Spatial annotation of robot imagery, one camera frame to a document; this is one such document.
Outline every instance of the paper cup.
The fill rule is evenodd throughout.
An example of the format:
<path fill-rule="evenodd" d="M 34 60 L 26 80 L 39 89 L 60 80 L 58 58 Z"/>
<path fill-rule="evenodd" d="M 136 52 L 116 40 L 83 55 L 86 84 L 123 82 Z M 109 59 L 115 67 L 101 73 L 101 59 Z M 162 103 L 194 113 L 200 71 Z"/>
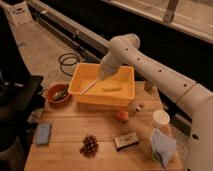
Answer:
<path fill-rule="evenodd" d="M 153 113 L 152 125 L 155 128 L 162 128 L 168 125 L 170 122 L 170 117 L 164 110 L 156 110 Z"/>

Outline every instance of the yellow plastic bin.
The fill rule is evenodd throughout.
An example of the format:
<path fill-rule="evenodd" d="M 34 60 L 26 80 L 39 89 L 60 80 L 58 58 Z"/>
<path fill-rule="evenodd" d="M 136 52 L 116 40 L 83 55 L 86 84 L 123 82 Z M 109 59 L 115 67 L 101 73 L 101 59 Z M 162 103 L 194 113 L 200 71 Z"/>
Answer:
<path fill-rule="evenodd" d="M 134 69 L 122 66 L 119 71 L 98 81 L 86 93 L 81 94 L 99 77 L 100 64 L 80 63 L 77 65 L 68 92 L 77 102 L 111 106 L 128 106 L 135 97 Z"/>

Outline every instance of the white box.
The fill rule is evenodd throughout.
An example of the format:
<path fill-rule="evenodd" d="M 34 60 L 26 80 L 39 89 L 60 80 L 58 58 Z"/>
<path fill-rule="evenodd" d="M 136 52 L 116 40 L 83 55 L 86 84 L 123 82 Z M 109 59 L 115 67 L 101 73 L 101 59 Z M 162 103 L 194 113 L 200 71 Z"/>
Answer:
<path fill-rule="evenodd" d="M 33 21 L 32 15 L 25 1 L 15 5 L 9 5 L 0 1 L 0 5 L 4 9 L 8 21 L 15 26 Z"/>

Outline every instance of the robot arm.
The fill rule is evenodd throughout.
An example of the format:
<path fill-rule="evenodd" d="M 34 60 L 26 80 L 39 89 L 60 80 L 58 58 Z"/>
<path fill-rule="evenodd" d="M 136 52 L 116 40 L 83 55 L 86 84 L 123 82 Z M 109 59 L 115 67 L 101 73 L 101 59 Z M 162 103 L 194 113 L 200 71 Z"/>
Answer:
<path fill-rule="evenodd" d="M 116 73 L 129 64 L 192 119 L 187 168 L 190 171 L 213 170 L 213 95 L 196 81 L 147 57 L 137 49 L 140 40 L 135 34 L 117 36 L 109 42 L 109 52 L 101 60 L 100 78 Z"/>

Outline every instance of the wooden bowl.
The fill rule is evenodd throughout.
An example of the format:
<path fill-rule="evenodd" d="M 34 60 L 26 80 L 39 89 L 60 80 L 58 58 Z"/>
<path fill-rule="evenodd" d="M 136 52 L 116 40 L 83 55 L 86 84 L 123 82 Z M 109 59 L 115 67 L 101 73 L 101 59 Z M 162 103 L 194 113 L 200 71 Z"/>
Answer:
<path fill-rule="evenodd" d="M 66 101 L 67 99 L 69 99 L 70 95 L 69 95 L 68 92 L 67 92 L 67 95 L 64 98 L 60 99 L 60 100 L 54 100 L 54 98 L 53 98 L 57 92 L 59 92 L 61 90 L 64 90 L 68 86 L 69 86 L 68 84 L 59 83 L 59 84 L 55 84 L 52 87 L 50 87 L 47 90 L 47 93 L 46 93 L 46 99 L 47 99 L 47 101 L 49 103 L 57 104 L 57 103 L 62 103 L 64 101 Z"/>

